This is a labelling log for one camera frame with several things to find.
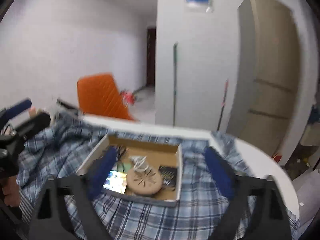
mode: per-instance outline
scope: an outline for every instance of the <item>cardboard box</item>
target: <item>cardboard box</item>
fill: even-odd
[[[140,155],[147,156],[147,162],[150,166],[159,169],[159,166],[170,166],[177,168],[177,182],[175,190],[162,188],[158,193],[151,197],[135,195],[128,187],[124,194],[103,188],[102,191],[125,200],[147,203],[164,207],[175,207],[180,200],[181,194],[181,179],[182,179],[182,151],[180,145],[166,145],[152,142],[141,142],[131,139],[122,139],[115,136],[108,136],[96,145],[84,160],[80,168],[77,170],[77,175],[84,175],[89,170],[90,166],[103,155],[104,150],[109,146],[125,146],[126,153],[121,158],[123,163],[131,163],[129,156]]]

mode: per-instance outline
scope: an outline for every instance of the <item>blue plaid fabric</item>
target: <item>blue plaid fabric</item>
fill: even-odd
[[[105,134],[114,133],[120,138],[181,144],[183,177],[180,202],[175,208],[129,202],[101,194],[92,204],[111,236],[115,240],[207,239],[229,204],[227,198],[220,195],[204,161],[203,153],[208,141],[116,132],[68,117],[63,117],[54,127],[28,141],[26,150],[19,156],[17,182],[24,200],[21,204],[24,221],[30,221],[36,198],[48,175],[61,178],[74,174],[99,140]],[[236,151],[233,138],[221,133],[213,133],[213,136],[221,146],[221,154],[232,167],[251,175]],[[76,234],[85,239],[73,197],[66,196],[66,203]],[[253,209],[254,200],[249,205]],[[298,221],[291,212],[288,214],[294,236]],[[244,218],[236,239],[244,235],[247,224],[248,219]]]

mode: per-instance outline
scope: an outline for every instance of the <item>orange chair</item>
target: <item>orange chair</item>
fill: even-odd
[[[77,90],[79,106],[85,114],[134,120],[124,106],[111,74],[80,78]]]

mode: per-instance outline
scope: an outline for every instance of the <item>striped fabric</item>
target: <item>striped fabric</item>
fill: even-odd
[[[120,138],[151,141],[163,144],[181,144],[183,177],[181,198],[175,208],[125,201],[101,194],[92,202],[102,223],[114,239],[207,239],[228,207],[227,198],[220,195],[204,161],[204,148],[208,141],[157,137],[151,135],[116,132],[94,127],[78,120],[63,117],[54,127],[28,141],[26,150],[19,156],[20,173],[17,182],[21,187],[23,220],[30,222],[31,212],[46,178],[74,174],[83,160],[105,134]],[[250,169],[236,151],[231,136],[213,133],[220,144],[221,155],[239,171],[251,175]],[[72,196],[66,196],[68,212],[76,234],[85,239]],[[252,210],[254,201],[249,203]],[[293,238],[299,221],[288,211]],[[244,218],[236,239],[244,235],[248,220]]]

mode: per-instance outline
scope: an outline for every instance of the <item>white table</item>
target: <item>white table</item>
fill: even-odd
[[[86,114],[84,120],[92,124],[107,126],[112,129],[128,131],[134,133],[147,133],[158,136],[176,136],[180,138],[206,139],[210,146],[221,152],[221,149],[211,132],[207,130],[196,130],[187,128],[169,127],[140,122],[131,122],[116,118],[106,118],[96,115]],[[264,178],[266,175],[273,175],[276,179],[278,188],[282,194],[286,207],[299,218],[299,204],[297,194],[293,188],[290,178],[268,155],[258,148],[248,144],[240,139],[236,140],[238,152],[243,160],[251,168],[255,177]]]

